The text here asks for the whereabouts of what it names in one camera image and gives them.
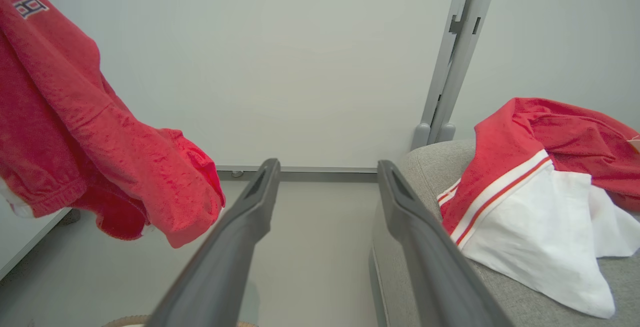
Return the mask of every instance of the gray metal frame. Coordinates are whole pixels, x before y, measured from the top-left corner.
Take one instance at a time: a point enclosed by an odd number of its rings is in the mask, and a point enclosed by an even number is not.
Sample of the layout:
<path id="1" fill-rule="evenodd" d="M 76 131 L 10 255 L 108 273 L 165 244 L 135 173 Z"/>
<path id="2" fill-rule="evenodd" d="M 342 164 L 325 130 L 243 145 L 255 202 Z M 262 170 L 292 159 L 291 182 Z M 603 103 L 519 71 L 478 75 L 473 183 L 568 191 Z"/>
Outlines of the gray metal frame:
<path id="1" fill-rule="evenodd" d="M 417 149 L 427 145 L 430 132 L 432 130 L 432 119 L 438 106 L 438 99 L 444 89 L 445 82 L 448 78 L 451 58 L 454 54 L 454 46 L 457 39 L 457 26 L 463 22 L 463 14 L 467 0 L 451 0 L 451 6 L 448 10 L 449 18 L 446 20 L 444 32 L 442 33 L 442 42 L 436 59 L 436 65 L 433 68 L 431 83 L 429 85 L 429 93 L 424 104 L 420 124 L 415 128 L 413 140 L 411 141 L 411 149 Z"/>
<path id="2" fill-rule="evenodd" d="M 469 69 L 471 57 L 476 49 L 476 43 L 485 23 L 490 3 L 491 0 L 466 0 L 462 13 L 462 26 L 451 26 L 449 29 L 452 31 L 451 33 L 459 31 L 455 48 L 446 69 L 444 81 L 442 81 L 442 76 L 440 75 L 442 71 L 436 65 L 436 72 L 434 72 L 429 87 L 422 119 L 414 133 L 413 143 L 411 144 L 412 150 L 436 142 L 453 140 L 455 125 L 450 123 L 451 113 Z"/>

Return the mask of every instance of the clothing pile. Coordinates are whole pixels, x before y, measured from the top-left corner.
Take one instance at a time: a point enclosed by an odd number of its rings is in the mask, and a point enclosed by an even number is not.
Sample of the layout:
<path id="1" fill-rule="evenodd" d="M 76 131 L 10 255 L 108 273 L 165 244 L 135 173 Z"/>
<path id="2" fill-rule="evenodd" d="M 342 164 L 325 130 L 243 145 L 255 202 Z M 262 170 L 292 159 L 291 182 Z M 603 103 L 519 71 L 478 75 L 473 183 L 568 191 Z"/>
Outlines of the clothing pile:
<path id="1" fill-rule="evenodd" d="M 48 0 L 0 0 L 0 193 L 22 217 L 93 211 L 115 238 L 145 226 L 178 248 L 225 204 L 214 162 L 176 129 L 139 122 L 96 43 Z"/>
<path id="2" fill-rule="evenodd" d="M 640 247 L 628 213 L 640 211 L 640 133 L 603 113 L 515 98 L 475 134 L 473 160 L 438 196 L 462 254 L 572 309 L 613 316 L 597 258 Z"/>

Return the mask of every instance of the gray couch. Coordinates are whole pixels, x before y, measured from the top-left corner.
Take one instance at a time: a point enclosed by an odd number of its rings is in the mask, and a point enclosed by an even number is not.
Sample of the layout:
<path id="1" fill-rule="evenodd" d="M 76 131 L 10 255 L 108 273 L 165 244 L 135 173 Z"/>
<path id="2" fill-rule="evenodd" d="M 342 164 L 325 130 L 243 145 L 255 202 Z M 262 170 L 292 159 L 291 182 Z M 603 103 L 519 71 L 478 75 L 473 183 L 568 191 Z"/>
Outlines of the gray couch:
<path id="1" fill-rule="evenodd" d="M 442 220 L 436 196 L 462 176 L 474 151 L 473 140 L 441 142 L 412 151 L 398 167 L 426 209 Z M 407 261 L 400 243 L 389 234 L 381 205 L 375 213 L 372 256 L 386 325 L 420 326 Z M 640 253 L 598 260 L 615 300 L 615 316 L 608 320 L 574 311 L 484 265 L 467 261 L 516 327 L 640 327 Z"/>

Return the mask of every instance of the red jacket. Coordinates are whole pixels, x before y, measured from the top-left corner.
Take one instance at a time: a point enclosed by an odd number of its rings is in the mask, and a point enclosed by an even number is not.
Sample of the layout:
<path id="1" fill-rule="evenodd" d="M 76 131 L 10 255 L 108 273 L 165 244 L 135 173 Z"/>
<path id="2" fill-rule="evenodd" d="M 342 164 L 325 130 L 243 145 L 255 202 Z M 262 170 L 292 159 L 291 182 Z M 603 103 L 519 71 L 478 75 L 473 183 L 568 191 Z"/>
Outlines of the red jacket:
<path id="1" fill-rule="evenodd" d="M 640 211 L 638 132 L 603 113 L 541 98 L 514 98 L 475 126 L 475 156 L 438 202 L 443 225 L 460 245 L 501 198 L 548 161 L 558 171 L 591 175 L 617 206 Z"/>
<path id="2" fill-rule="evenodd" d="M 215 222 L 214 162 L 132 115 L 91 38 L 48 0 L 0 0 L 0 31 L 0 192 L 18 215 L 78 207 L 110 236 L 139 238 L 150 223 L 175 248 Z"/>

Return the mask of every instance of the gray floor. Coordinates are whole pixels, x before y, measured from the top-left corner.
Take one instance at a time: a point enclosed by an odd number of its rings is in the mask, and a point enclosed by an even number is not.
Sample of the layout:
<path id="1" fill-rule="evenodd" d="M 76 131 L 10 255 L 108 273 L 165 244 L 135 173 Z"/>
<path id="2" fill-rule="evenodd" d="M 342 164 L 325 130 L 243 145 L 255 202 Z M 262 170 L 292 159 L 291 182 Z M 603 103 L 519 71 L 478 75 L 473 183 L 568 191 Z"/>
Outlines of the gray floor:
<path id="1" fill-rule="evenodd" d="M 229 203 L 244 181 L 223 181 Z M 368 257 L 374 183 L 281 182 L 240 320 L 260 327 L 374 327 Z M 160 231 L 124 242 L 90 213 L 56 227 L 0 282 L 0 326 L 99 327 L 150 314 L 203 237 L 172 249 Z"/>

